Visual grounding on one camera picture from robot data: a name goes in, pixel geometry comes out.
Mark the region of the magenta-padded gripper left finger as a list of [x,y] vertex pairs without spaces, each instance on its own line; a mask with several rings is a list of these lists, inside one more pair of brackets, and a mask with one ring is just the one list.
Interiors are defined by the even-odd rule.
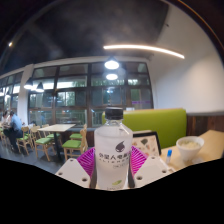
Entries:
[[77,159],[68,159],[56,175],[81,187],[95,189],[97,186],[95,149],[87,150]]

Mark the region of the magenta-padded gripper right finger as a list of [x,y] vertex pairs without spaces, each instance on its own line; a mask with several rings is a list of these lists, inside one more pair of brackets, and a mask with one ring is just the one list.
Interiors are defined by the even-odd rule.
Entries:
[[136,147],[132,147],[129,170],[128,187],[140,188],[157,181],[174,172],[159,156],[147,156]]

